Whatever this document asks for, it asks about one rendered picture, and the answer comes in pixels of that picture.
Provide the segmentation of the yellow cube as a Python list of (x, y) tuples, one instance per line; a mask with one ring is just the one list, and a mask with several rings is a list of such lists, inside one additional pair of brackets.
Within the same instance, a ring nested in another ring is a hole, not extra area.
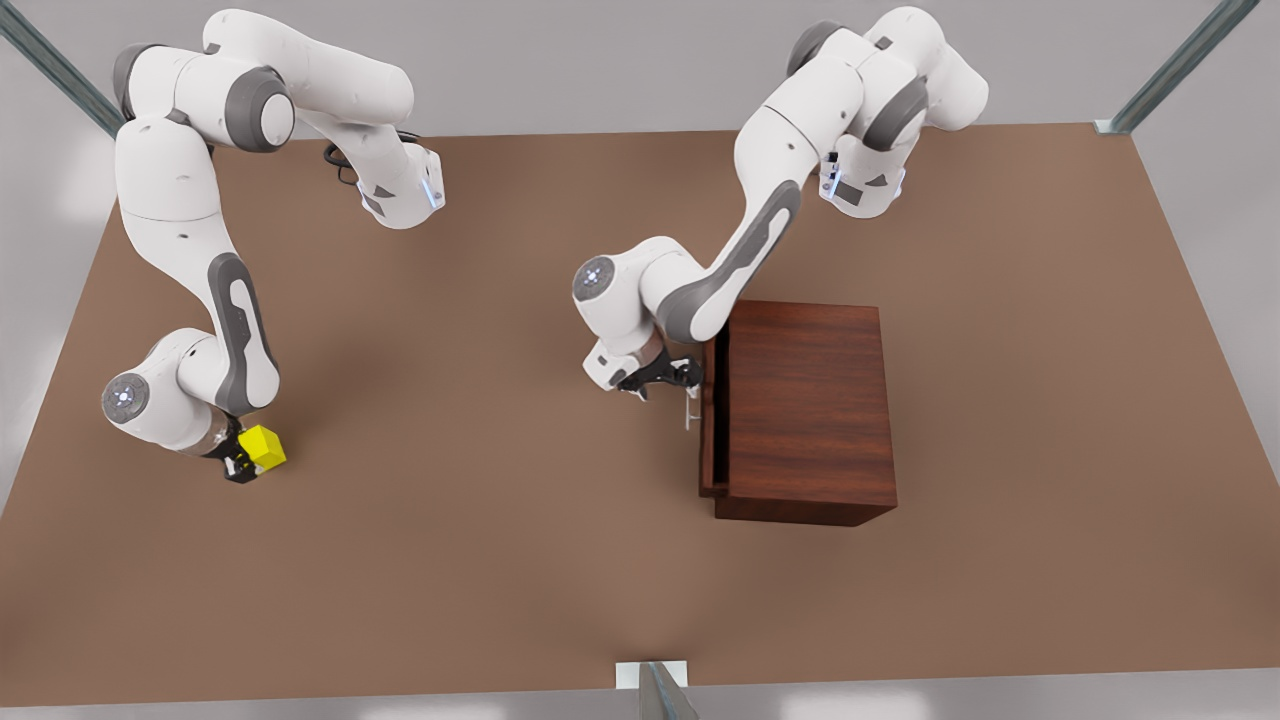
[(238, 434), (238, 442), (256, 474), (269, 471), (287, 460), (279, 436), (265, 425), (243, 429)]

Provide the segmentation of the wooden drawer with silver handle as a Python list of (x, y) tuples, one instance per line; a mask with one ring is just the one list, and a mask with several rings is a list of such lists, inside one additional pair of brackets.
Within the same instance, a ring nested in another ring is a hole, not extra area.
[(730, 488), (730, 331), (704, 343), (701, 363), (699, 495), (719, 498)]

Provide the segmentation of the dark wooden drawer cabinet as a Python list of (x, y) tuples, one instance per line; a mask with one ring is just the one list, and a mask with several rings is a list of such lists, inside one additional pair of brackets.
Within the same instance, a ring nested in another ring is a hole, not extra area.
[(859, 527), (899, 503), (877, 307), (737, 302), (724, 520)]

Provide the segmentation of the silver frame post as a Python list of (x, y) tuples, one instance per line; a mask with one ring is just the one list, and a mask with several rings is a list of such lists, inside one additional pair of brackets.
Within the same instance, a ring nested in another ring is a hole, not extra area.
[(1130, 135), (1261, 3), (1220, 0), (1120, 110), (1093, 122), (1094, 132)]
[(700, 720), (685, 694), (687, 678), (684, 660), (614, 665), (614, 687), (637, 692), (637, 720)]
[(125, 123), (120, 111), (10, 0), (0, 0), (0, 35), (110, 138)]

